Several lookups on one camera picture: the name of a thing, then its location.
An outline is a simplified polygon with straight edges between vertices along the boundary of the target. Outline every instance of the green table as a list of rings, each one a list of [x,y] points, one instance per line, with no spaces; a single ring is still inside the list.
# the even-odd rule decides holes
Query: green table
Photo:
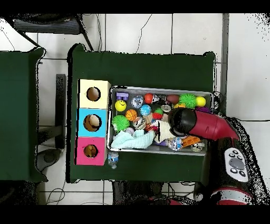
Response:
[[[43,53],[0,52],[0,180],[46,181],[35,168],[36,68]]]
[[[119,152],[117,169],[108,166],[74,165],[78,79],[107,80],[112,86],[213,91],[215,55],[152,55],[85,52],[75,44],[69,51],[67,124],[67,181],[200,181],[203,156]]]

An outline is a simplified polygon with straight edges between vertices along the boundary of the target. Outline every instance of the pink box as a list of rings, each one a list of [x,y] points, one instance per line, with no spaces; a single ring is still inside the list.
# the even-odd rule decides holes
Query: pink box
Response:
[[[107,147],[104,137],[78,137],[76,165],[97,165],[103,166],[107,157]],[[83,150],[88,145],[94,145],[98,153],[94,158],[88,158]]]

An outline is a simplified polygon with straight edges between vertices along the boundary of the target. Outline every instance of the black chair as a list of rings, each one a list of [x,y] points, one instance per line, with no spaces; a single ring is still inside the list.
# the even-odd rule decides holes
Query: black chair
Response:
[[[93,47],[82,24],[82,14],[0,14],[11,27],[35,46],[25,33],[83,34],[89,48]]]

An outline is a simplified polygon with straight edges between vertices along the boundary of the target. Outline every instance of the yellow box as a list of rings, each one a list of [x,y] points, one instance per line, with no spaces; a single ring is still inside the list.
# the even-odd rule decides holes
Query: yellow box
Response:
[[[109,89],[111,88],[108,81],[79,79],[78,82],[80,82],[78,83],[78,90],[80,91],[79,108],[108,108]]]

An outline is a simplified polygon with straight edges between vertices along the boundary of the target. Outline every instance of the metal tray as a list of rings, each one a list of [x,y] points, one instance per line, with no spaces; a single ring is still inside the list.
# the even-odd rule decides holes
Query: metal tray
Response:
[[[116,92],[127,92],[129,93],[129,98],[126,101],[127,108],[123,112],[116,111],[114,104],[116,102]],[[214,95],[211,92],[200,92],[200,91],[186,91],[186,90],[172,90],[172,89],[153,89],[153,88],[141,88],[141,87],[119,87],[119,86],[113,86],[110,89],[110,96],[111,96],[111,107],[109,111],[109,117],[108,117],[108,130],[107,130],[107,147],[111,151],[122,151],[122,152],[140,152],[140,153],[159,153],[159,154],[179,154],[179,155],[198,155],[198,156],[204,156],[207,151],[207,140],[203,139],[202,142],[205,143],[205,147],[200,152],[194,152],[191,150],[190,147],[185,147],[181,149],[179,152],[175,152],[171,150],[167,146],[160,146],[160,145],[150,145],[146,149],[131,149],[131,150],[125,150],[125,149],[119,149],[119,148],[111,148],[110,145],[112,143],[113,136],[115,135],[113,126],[111,124],[112,118],[116,115],[125,115],[126,111],[128,109],[134,109],[131,105],[131,99],[135,97],[136,95],[142,95],[144,96],[147,93],[152,94],[158,94],[158,95],[170,95],[170,94],[194,94],[195,96],[202,96],[206,99],[206,107],[212,109],[214,107]],[[154,111],[158,105],[150,105],[152,111]]]

